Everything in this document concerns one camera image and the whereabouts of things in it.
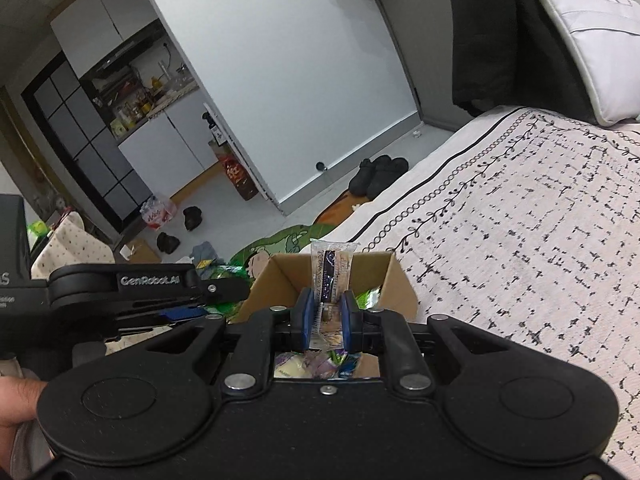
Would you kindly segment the person's left hand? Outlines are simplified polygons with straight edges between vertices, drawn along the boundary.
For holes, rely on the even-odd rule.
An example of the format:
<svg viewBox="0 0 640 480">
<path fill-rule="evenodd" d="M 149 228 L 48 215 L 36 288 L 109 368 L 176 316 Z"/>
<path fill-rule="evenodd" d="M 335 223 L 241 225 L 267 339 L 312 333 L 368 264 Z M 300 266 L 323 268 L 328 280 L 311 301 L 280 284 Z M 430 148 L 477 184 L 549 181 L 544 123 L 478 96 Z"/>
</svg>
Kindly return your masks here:
<svg viewBox="0 0 640 480">
<path fill-rule="evenodd" d="M 0 378 L 0 424 L 14 428 L 36 418 L 37 403 L 46 382 L 32 378 Z"/>
</svg>

